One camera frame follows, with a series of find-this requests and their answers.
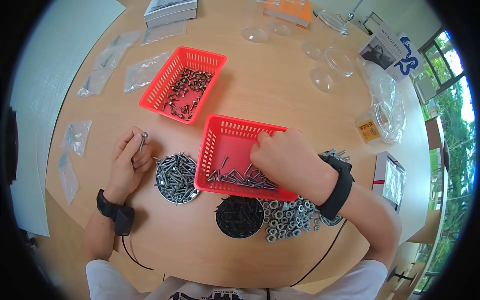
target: person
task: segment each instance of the person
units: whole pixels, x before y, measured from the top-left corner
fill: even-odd
[[[104,197],[111,203],[123,205],[128,194],[137,188],[142,175],[152,165],[152,147],[148,138],[142,152],[138,153],[142,132],[138,127],[132,127],[114,146],[110,179],[104,192]],[[338,172],[322,161],[313,147],[295,129],[275,132],[273,136],[261,132],[258,143],[252,147],[250,159],[273,182],[316,205],[326,201],[338,178]],[[89,260],[86,274],[90,297],[94,300],[374,299],[387,276],[387,270],[398,247],[402,231],[401,220],[381,196],[356,183],[353,183],[339,214],[355,225],[370,243],[370,247],[356,266],[319,293],[311,295],[290,287],[214,287],[170,276],[154,291],[140,294],[109,264],[114,223],[95,210],[85,228],[84,237],[85,252]]]
[[[372,51],[365,52],[362,57],[366,60],[372,61],[381,66],[384,70],[388,67],[385,65],[384,49],[382,46],[377,45]]]

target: trees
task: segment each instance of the trees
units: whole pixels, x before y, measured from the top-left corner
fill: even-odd
[[[450,47],[451,44],[440,43],[440,48]],[[426,55],[431,59],[431,64],[441,83],[451,78],[442,57],[436,48],[431,48]],[[433,70],[424,62],[426,71],[422,77],[430,77],[435,88],[439,88]],[[448,195],[445,210],[445,219],[439,243],[435,250],[429,271],[438,272],[455,245],[459,232],[468,216],[468,208],[472,201],[473,178],[476,166],[476,134],[475,122],[467,123],[462,119],[464,86],[462,80],[437,95],[433,100],[442,120],[445,140],[449,148]]]

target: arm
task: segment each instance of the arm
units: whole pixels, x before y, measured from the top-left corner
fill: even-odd
[[[270,180],[316,205],[328,199],[338,179],[337,171],[322,161],[295,129],[275,132],[273,136],[261,132],[250,160]],[[370,243],[363,260],[379,261],[388,269],[402,231],[401,220],[393,208],[380,196],[353,183],[339,214]]]
[[[133,126],[115,143],[110,179],[103,193],[110,203],[123,205],[127,196],[138,187],[143,173],[152,165],[152,148],[148,145],[147,139],[142,152],[138,153],[142,133],[142,130]],[[103,216],[95,208],[85,227],[84,246],[89,261],[109,260],[115,237],[113,228],[112,219]]]

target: jar label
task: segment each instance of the jar label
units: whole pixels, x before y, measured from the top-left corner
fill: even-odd
[[[366,142],[373,141],[380,137],[377,126],[372,119],[368,119],[357,125],[357,128]]]

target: orange book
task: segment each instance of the orange book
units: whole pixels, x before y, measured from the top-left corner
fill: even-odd
[[[297,9],[296,5],[288,0],[281,1],[279,5],[265,4],[264,14],[274,15],[277,18],[295,22],[297,26],[307,29],[308,24],[312,21],[310,1],[305,1],[300,12],[295,11]]]

